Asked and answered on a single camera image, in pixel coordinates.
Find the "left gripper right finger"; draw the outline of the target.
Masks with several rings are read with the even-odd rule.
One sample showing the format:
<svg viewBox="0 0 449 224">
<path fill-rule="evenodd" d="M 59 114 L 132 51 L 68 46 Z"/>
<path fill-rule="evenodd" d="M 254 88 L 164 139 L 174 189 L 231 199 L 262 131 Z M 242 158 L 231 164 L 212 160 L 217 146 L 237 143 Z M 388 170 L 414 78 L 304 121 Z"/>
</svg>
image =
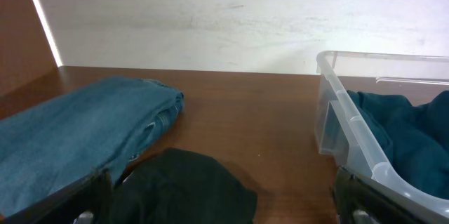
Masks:
<svg viewBox="0 0 449 224">
<path fill-rule="evenodd" d="M 339 223 L 425 223 L 414 201 L 390 188 L 339 166 L 330 189 Z"/>
</svg>

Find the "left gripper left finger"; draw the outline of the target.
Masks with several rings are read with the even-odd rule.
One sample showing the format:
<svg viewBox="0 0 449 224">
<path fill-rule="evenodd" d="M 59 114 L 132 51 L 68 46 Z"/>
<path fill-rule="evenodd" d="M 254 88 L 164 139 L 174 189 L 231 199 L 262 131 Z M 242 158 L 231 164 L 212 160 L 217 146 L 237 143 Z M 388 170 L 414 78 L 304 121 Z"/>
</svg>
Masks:
<svg viewBox="0 0 449 224">
<path fill-rule="evenodd" d="M 109 172 L 97 171 L 1 220 L 1 224 L 73 223 L 83 213 L 91 213 L 94 223 L 105 210 L 112 190 Z"/>
</svg>

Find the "dark blue jeans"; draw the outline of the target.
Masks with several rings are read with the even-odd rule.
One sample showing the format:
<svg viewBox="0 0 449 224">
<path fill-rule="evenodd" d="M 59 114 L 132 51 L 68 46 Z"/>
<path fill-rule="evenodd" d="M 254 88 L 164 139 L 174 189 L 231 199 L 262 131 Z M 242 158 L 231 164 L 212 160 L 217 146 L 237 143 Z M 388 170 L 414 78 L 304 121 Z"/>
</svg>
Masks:
<svg viewBox="0 0 449 224">
<path fill-rule="evenodd" d="M 11 216 L 89 173 L 113 182 L 174 123 L 176 88 L 110 77 L 1 121 L 1 212 Z"/>
</svg>

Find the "black garment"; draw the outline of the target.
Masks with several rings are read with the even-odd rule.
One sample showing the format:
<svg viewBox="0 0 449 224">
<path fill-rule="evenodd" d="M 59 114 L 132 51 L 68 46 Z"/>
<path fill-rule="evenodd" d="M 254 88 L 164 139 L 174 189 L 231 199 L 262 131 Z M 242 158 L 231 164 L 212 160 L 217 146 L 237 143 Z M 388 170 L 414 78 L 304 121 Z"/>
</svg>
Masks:
<svg viewBox="0 0 449 224">
<path fill-rule="evenodd" d="M 216 159 L 169 148 L 142 162 L 110 197 L 99 223 L 249 224 L 257 193 Z"/>
</svg>

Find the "navy blue garment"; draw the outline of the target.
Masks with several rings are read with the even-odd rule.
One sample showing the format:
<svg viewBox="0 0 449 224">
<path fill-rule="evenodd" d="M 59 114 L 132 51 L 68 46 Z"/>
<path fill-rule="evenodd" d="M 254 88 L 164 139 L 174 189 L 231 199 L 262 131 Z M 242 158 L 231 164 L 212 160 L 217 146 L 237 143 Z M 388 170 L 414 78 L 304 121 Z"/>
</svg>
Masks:
<svg viewBox="0 0 449 224">
<path fill-rule="evenodd" d="M 348 92 L 397 174 L 448 198 L 448 92 L 414 106 L 403 95 Z"/>
</svg>

